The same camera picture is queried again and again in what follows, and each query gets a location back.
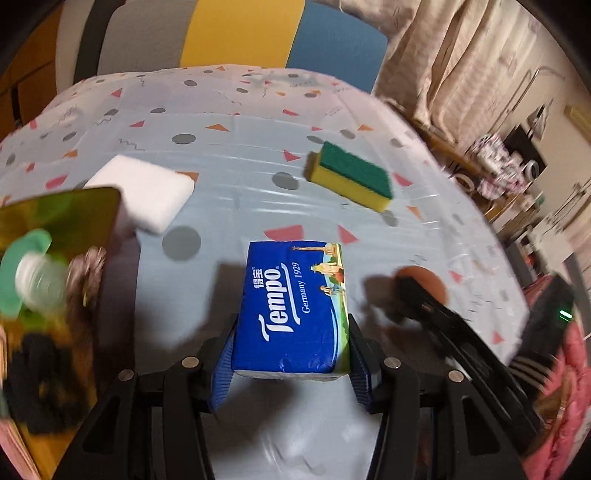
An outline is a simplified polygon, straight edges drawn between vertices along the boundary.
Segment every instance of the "tablecloth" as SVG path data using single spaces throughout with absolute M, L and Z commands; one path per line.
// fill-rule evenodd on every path
M 391 173 L 387 211 L 305 180 L 325 140 Z M 119 153 L 195 180 L 163 236 L 139 233 L 139 372 L 167 368 L 221 330 L 239 309 L 249 242 L 269 239 L 340 242 L 349 311 L 370 334 L 391 325 L 390 276 L 415 264 L 443 279 L 449 307 L 504 362 L 518 342 L 528 310 L 480 212 L 402 118 L 334 77 L 233 65 L 94 77 L 0 149 L 4 205 L 82 188 Z M 204 420 L 219 479 L 364 478 L 378 424 L 346 377 L 235 378 Z

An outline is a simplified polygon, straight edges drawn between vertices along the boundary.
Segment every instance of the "blue packaging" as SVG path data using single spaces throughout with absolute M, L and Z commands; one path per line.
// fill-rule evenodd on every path
M 249 377 L 332 380 L 349 372 L 339 244 L 251 242 L 232 369 Z

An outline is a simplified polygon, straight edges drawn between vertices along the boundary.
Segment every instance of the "curtain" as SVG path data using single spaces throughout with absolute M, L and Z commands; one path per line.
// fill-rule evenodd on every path
M 540 27 L 517 0 L 341 0 L 340 6 L 389 38 L 376 94 L 462 149 L 492 126 L 525 73 Z

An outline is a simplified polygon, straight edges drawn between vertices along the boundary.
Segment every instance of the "sponge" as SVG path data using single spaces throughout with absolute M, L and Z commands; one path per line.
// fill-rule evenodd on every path
M 316 156 L 310 180 L 376 212 L 383 212 L 393 198 L 383 168 L 330 142 Z

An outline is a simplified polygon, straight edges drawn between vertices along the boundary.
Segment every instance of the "white melamine sponge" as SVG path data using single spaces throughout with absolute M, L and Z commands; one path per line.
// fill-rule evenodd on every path
M 136 158 L 117 155 L 85 185 L 116 187 L 135 226 L 163 233 L 195 188 L 193 179 Z

